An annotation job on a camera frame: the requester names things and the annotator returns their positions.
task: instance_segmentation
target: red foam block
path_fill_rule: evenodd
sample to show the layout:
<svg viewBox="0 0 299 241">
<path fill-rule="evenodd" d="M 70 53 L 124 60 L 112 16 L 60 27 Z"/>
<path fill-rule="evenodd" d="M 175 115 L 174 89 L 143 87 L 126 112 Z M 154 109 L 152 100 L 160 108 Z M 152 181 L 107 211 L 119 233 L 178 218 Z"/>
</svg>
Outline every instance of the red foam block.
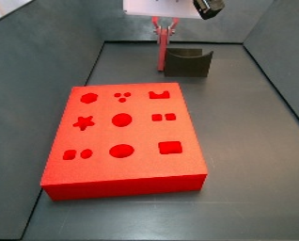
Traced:
<svg viewBox="0 0 299 241">
<path fill-rule="evenodd" d="M 206 175 L 179 84 L 74 88 L 42 178 L 52 200 L 200 190 Z"/>
</svg>

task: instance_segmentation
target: cutout hole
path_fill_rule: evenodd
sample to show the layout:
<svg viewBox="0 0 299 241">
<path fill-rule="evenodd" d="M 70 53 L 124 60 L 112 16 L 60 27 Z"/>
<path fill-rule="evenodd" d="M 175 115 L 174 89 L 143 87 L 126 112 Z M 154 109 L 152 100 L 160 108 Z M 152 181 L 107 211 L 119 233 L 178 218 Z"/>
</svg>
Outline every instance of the cutout hole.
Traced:
<svg viewBox="0 0 299 241">
<path fill-rule="evenodd" d="M 134 152 L 135 152 L 134 147 L 130 146 L 130 145 L 127 145 L 127 144 L 116 145 L 116 146 L 112 147 L 111 150 L 110 150 L 110 154 L 111 154 L 115 158 L 126 158 L 126 157 L 128 157 Z"/>
<path fill-rule="evenodd" d="M 124 127 L 128 124 L 131 124 L 131 122 L 132 122 L 132 117 L 126 113 L 116 114 L 112 118 L 112 123 L 118 127 Z"/>
<path fill-rule="evenodd" d="M 78 122 L 74 124 L 74 127 L 79 127 L 80 131 L 84 131 L 88 126 L 94 126 L 95 123 L 92 122 L 92 116 L 91 117 L 78 117 Z"/>
<path fill-rule="evenodd" d="M 84 94 L 80 98 L 80 102 L 84 104 L 90 104 L 96 101 L 98 95 L 94 93 Z"/>
<path fill-rule="evenodd" d="M 94 151 L 91 149 L 86 149 L 82 153 L 80 156 L 83 159 L 88 159 L 94 155 Z"/>
<path fill-rule="evenodd" d="M 176 119 L 176 115 L 174 113 L 168 113 L 164 115 L 167 121 L 174 121 Z"/>
<path fill-rule="evenodd" d="M 179 141 L 164 141 L 159 143 L 160 154 L 182 153 L 182 143 Z"/>
<path fill-rule="evenodd" d="M 164 91 L 162 94 L 158 94 L 154 91 L 150 91 L 148 95 L 150 95 L 150 99 L 170 99 L 168 91 Z"/>
<path fill-rule="evenodd" d="M 68 150 L 64 152 L 63 159 L 74 160 L 75 159 L 76 150 Z"/>
<path fill-rule="evenodd" d="M 162 114 L 152 115 L 152 121 L 162 121 L 162 120 L 163 120 Z"/>
</svg>

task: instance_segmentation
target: star-shaped hole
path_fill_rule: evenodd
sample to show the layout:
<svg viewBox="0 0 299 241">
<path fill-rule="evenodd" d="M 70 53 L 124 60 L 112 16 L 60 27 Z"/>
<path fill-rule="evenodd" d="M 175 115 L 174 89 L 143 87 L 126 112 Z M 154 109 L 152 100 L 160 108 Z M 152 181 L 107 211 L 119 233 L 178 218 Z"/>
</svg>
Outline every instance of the star-shaped hole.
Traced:
<svg viewBox="0 0 299 241">
<path fill-rule="evenodd" d="M 94 126 L 95 123 L 92 122 L 92 116 L 91 117 L 78 117 L 78 122 L 74 124 L 74 127 L 79 127 L 80 131 L 84 131 L 88 126 Z"/>
</svg>

